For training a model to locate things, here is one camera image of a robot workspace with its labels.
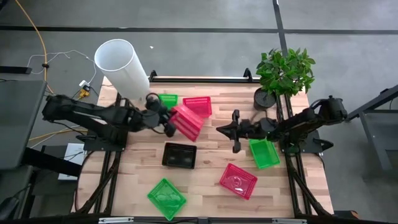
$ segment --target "black plastic tray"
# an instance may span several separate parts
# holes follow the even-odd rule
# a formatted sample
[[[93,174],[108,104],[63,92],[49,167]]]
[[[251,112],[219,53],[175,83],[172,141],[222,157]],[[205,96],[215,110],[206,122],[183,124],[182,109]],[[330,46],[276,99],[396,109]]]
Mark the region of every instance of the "black plastic tray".
[[[162,165],[193,169],[196,157],[196,146],[167,142],[164,146]]]

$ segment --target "green leaves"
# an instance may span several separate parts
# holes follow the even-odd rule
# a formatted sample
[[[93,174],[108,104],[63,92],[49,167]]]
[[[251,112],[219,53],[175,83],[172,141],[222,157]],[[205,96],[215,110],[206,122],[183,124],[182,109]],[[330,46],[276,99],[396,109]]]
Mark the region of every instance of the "green leaves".
[[[276,95],[296,95],[305,88],[307,92],[314,82],[311,65],[314,59],[308,56],[307,50],[300,53],[288,49],[288,56],[283,57],[282,51],[272,49],[268,54],[261,54],[261,62],[257,66],[256,74],[260,75],[262,89]]]

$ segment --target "red plastic crate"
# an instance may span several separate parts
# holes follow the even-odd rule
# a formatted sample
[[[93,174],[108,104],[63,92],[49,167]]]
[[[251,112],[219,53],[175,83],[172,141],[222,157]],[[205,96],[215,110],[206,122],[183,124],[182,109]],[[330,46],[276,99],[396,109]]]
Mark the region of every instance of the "red plastic crate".
[[[202,118],[208,118],[211,115],[210,96],[184,98],[182,99],[182,104],[190,108]]]
[[[196,141],[205,122],[203,118],[184,105],[174,106],[172,111],[176,113],[171,117],[171,122],[189,140]]]
[[[242,170],[234,164],[227,165],[224,174],[220,179],[220,184],[223,187],[246,200],[249,200],[256,183],[256,176]]]

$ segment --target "potted plant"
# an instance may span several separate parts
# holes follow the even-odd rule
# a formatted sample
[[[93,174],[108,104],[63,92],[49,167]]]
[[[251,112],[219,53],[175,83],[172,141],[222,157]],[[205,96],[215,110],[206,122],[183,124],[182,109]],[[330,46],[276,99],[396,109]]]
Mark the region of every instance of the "potted plant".
[[[276,96],[296,95],[305,88],[311,88],[314,81],[311,65],[315,64],[307,50],[300,53],[300,49],[288,50],[286,57],[282,51],[272,49],[268,54],[261,53],[261,62],[257,66],[256,74],[260,75],[261,88],[254,93],[254,108],[266,110],[276,102]]]

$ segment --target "concrete floor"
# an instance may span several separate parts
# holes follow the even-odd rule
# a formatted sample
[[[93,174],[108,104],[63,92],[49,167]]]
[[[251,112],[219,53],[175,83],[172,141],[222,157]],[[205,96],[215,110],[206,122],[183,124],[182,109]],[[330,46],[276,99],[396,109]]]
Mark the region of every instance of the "concrete floor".
[[[272,0],[36,0],[21,1],[38,26],[277,28]],[[398,29],[398,2],[394,0],[279,0],[285,29]],[[29,23],[13,1],[0,12],[0,25]],[[237,33],[90,33],[42,32],[48,52],[79,50],[91,58],[106,40],[122,38],[136,48],[147,73],[240,77],[246,67],[255,70],[260,53],[280,48],[278,34]],[[396,35],[293,35],[287,46],[307,48],[317,61],[310,101],[333,95],[352,111],[385,88],[397,84]],[[34,32],[0,31],[0,65],[25,66],[33,54],[42,54]],[[49,83],[54,91],[72,95],[81,80],[89,80],[93,65],[77,54],[50,63]],[[35,72],[41,58],[32,61]],[[100,89],[102,74],[93,81]],[[0,78],[41,79],[42,75],[1,75]],[[86,101],[96,102],[91,96]],[[392,103],[398,108],[398,101]],[[63,129],[40,115],[32,136]],[[356,210],[361,218],[398,222],[398,183],[369,175],[379,170],[358,119],[320,129],[335,143],[323,156],[335,210]],[[73,133],[58,135],[47,145],[78,142]],[[42,200],[40,214],[67,213]]]

